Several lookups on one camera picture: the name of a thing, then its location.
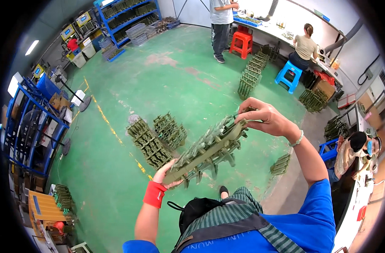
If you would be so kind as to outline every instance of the red wristband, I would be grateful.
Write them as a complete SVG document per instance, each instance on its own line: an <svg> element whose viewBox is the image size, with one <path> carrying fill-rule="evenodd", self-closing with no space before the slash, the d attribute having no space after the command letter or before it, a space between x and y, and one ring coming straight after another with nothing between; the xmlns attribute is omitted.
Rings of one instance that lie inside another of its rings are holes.
<svg viewBox="0 0 385 253"><path fill-rule="evenodd" d="M166 187L159 183L150 181L146 189L143 202L156 208L160 208L162 206L165 191L167 191Z"/></svg>

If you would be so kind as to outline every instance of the hand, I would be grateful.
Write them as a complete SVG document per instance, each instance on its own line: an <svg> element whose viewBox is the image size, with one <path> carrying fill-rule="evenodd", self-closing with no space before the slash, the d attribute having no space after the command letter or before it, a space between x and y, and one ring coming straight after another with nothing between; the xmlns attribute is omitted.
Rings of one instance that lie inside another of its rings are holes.
<svg viewBox="0 0 385 253"><path fill-rule="evenodd" d="M354 175L352 176L352 178L353 178L354 180L357 180L359 175L360 175L360 173L357 171L356 173L354 173Z"/></svg>
<svg viewBox="0 0 385 253"><path fill-rule="evenodd" d="M258 110L242 113L242 110L249 106ZM255 98L248 98L241 103L235 123L242 119L252 120L247 123L246 127L273 136L284 136L290 143L295 143L301 135L301 131L296 124L285 118L272 105Z"/></svg>
<svg viewBox="0 0 385 253"><path fill-rule="evenodd" d="M166 176L166 171L171 168L171 166L174 164L175 161L176 161L176 159L173 159L173 160L169 161L168 163L166 163L163 167L161 167L156 172L156 174L154 175L153 182L156 182L156 183L159 183L159 184L163 185L163 179ZM169 185L163 185L163 186L166 187L167 189L169 189L169 188L171 188L173 186L181 184L182 182L183 182L183 180L174 181L174 182L172 182Z"/></svg>
<svg viewBox="0 0 385 253"><path fill-rule="evenodd" d="M236 2L231 2L230 7L235 8L235 9L239 9L239 4Z"/></svg>

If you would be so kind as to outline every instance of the black bag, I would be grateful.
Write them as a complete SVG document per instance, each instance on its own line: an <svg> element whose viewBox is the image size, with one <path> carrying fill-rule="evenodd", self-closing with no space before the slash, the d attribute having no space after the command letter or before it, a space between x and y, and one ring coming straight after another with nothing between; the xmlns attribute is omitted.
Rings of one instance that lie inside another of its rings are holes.
<svg viewBox="0 0 385 253"><path fill-rule="evenodd" d="M180 227L180 237L178 238L178 241L193 221L215 207L225 205L220 201L209 198L195 198L188 202L184 208L171 201L167 201L167 204L169 207L181 211L180 219L178 221L178 226Z"/></svg>

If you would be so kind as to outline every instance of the blue plastic stool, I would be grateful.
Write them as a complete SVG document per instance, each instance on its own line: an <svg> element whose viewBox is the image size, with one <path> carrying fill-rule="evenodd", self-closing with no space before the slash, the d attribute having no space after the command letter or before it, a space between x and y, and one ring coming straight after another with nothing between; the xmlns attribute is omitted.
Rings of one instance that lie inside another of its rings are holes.
<svg viewBox="0 0 385 253"><path fill-rule="evenodd" d="M338 138L319 145L319 155L323 161L328 161L337 157L337 141Z"/></svg>
<svg viewBox="0 0 385 253"><path fill-rule="evenodd" d="M290 70L295 74L294 80L292 83L288 81L286 78L284 78L284 75L287 73L287 71ZM302 70L297 68L295 65L293 65L290 61L287 61L284 68L281 69L281 71L276 76L274 82L276 84L279 84L280 82L283 82L284 84L288 85L290 88L288 90L289 94L293 94L294 90L296 89L296 86L298 85L300 75L302 74Z"/></svg>

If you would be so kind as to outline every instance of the gray pants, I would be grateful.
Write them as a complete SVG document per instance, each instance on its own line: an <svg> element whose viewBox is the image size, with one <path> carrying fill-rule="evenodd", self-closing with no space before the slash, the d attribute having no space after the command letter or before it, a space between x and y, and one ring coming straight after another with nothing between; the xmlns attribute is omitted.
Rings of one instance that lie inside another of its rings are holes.
<svg viewBox="0 0 385 253"><path fill-rule="evenodd" d="M215 56L222 56L223 50L226 48L226 44L229 39L230 24L227 25L215 25L212 24L213 29L213 51Z"/></svg>

